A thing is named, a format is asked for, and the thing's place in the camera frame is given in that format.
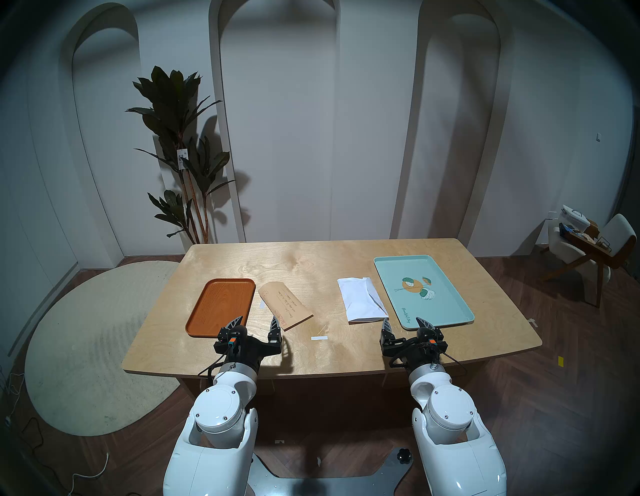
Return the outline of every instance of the orange tray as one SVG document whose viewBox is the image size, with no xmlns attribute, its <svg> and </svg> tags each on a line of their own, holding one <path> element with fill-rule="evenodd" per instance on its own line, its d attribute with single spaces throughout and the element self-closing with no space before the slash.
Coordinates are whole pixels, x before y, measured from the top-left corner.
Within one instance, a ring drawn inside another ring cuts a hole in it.
<svg viewBox="0 0 640 496">
<path fill-rule="evenodd" d="M 204 285 L 184 329 L 193 337 L 217 337 L 220 328 L 242 316 L 246 325 L 255 292 L 251 279 L 212 279 Z"/>
</svg>

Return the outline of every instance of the plant stem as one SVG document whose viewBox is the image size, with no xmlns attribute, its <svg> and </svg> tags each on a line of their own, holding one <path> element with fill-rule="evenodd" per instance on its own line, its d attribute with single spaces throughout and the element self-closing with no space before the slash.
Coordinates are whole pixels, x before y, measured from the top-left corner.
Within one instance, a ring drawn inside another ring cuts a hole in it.
<svg viewBox="0 0 640 496">
<path fill-rule="evenodd" d="M 188 229 L 184 230 L 185 233 L 187 233 L 187 236 L 189 236 L 189 240 L 191 241 L 192 244 L 196 244 L 196 242 L 193 240 L 193 236 L 191 235 L 191 233 L 189 232 Z"/>
<path fill-rule="evenodd" d="M 189 197 L 187 195 L 187 187 L 184 184 L 184 170 L 180 169 L 178 170 L 178 177 L 180 178 L 180 186 L 182 187 L 182 194 L 184 195 L 184 201 L 187 202 L 189 201 Z M 200 244 L 200 238 L 198 237 L 198 230 L 195 227 L 195 224 L 193 223 L 193 216 L 191 216 L 191 221 L 192 221 L 192 226 L 193 226 L 193 233 L 196 237 L 196 239 L 198 240 L 198 242 L 196 243 L 193 240 L 193 237 L 191 235 L 189 235 L 189 239 L 191 240 L 191 242 L 193 244 Z"/>
<path fill-rule="evenodd" d="M 196 197 L 196 192 L 193 189 L 193 183 L 191 181 L 191 174 L 189 174 L 188 172 L 187 172 L 187 177 L 189 178 L 189 186 L 191 188 L 191 197 L 193 198 L 193 205 L 195 205 L 196 213 L 198 214 L 198 223 L 200 224 L 200 231 L 202 232 L 203 239 L 205 239 L 204 238 L 204 235 L 205 235 L 205 233 L 204 233 L 204 225 L 202 224 L 202 216 L 200 215 L 200 208 L 198 206 L 198 198 Z"/>
<path fill-rule="evenodd" d="M 189 239 L 193 244 L 200 244 L 200 238 L 198 237 L 198 230 L 195 228 L 195 222 L 193 221 L 193 213 L 191 212 L 191 209 L 187 211 L 187 217 L 189 218 L 189 220 L 191 220 L 191 225 L 193 226 L 193 234 L 195 235 L 197 242 L 194 241 L 190 235 L 189 235 Z"/>
<path fill-rule="evenodd" d="M 204 195 L 204 242 L 207 244 L 209 242 L 209 217 L 207 215 L 207 195 Z"/>
</svg>

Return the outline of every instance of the potted plant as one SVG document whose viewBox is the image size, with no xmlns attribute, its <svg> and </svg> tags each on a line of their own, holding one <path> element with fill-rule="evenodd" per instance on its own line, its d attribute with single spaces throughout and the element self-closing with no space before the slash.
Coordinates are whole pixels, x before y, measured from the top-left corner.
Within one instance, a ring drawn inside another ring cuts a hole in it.
<svg viewBox="0 0 640 496">
<path fill-rule="evenodd" d="M 156 199 L 151 194 L 148 194 L 151 202 L 163 212 L 156 215 L 156 218 L 182 228 L 180 231 L 167 234 L 168 237 L 185 231 L 192 243 L 208 243 L 207 197 L 218 188 L 231 182 L 226 181 L 212 188 L 217 173 L 222 171 L 223 167 L 229 162 L 230 154 L 229 152 L 220 152 L 211 157 L 211 148 L 206 137 L 204 140 L 199 140 L 200 150 L 195 145 L 196 140 L 193 138 L 190 139 L 188 147 L 185 145 L 184 140 L 189 124 L 196 120 L 206 109 L 220 103 L 222 100 L 217 100 L 202 107 L 202 104 L 209 99 L 207 97 L 195 106 L 191 104 L 200 85 L 200 76 L 195 72 L 185 79 L 178 70 L 172 70 L 170 75 L 166 75 L 164 70 L 156 66 L 151 71 L 151 79 L 144 77 L 138 79 L 139 82 L 134 81 L 133 85 L 144 98 L 151 102 L 151 108 L 134 107 L 128 109 L 127 112 L 135 112 L 142 116 L 144 124 L 157 135 L 164 156 L 160 157 L 141 148 L 136 148 L 136 150 L 148 153 L 167 164 L 178 175 L 182 190 L 181 195 L 166 190 L 164 192 L 164 200 L 162 198 Z M 182 152 L 179 154 L 179 150 L 186 150 L 187 156 L 184 157 Z M 191 176 L 193 176 L 200 190 L 202 205 L 198 202 Z M 186 182 L 189 184 L 189 191 L 187 191 Z M 198 216 L 202 240 L 193 221 L 192 207 L 195 208 Z M 204 222 L 200 209 L 203 210 Z"/>
</svg>

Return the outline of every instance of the white chair cushion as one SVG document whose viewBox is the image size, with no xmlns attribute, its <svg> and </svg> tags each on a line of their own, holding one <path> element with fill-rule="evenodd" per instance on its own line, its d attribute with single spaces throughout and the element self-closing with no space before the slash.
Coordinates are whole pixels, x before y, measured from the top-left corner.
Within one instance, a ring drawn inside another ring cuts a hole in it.
<svg viewBox="0 0 640 496">
<path fill-rule="evenodd" d="M 584 255 L 584 251 L 576 248 L 570 243 L 567 243 L 562 236 L 560 236 L 559 224 L 560 222 L 558 220 L 549 221 L 549 251 L 565 264 L 570 264 L 582 257 Z M 575 270 L 578 271 L 583 278 L 589 281 L 598 281 L 598 264 L 593 260 L 589 260 L 582 265 L 578 265 Z M 609 282 L 610 278 L 611 269 L 605 265 L 602 274 L 602 283 L 606 284 Z"/>
<path fill-rule="evenodd" d="M 611 256 L 620 251 L 630 237 L 635 236 L 634 229 L 629 225 L 624 215 L 616 214 L 613 219 L 600 231 L 600 236 L 609 242 Z"/>
</svg>

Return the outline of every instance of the mint green tray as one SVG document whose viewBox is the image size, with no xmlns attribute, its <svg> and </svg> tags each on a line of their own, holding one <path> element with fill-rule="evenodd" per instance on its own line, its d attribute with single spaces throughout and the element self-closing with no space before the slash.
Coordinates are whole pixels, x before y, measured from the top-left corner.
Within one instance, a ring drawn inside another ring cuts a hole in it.
<svg viewBox="0 0 640 496">
<path fill-rule="evenodd" d="M 373 261 L 403 328 L 417 329 L 416 317 L 436 327 L 474 321 L 474 313 L 429 255 L 376 257 Z"/>
</svg>

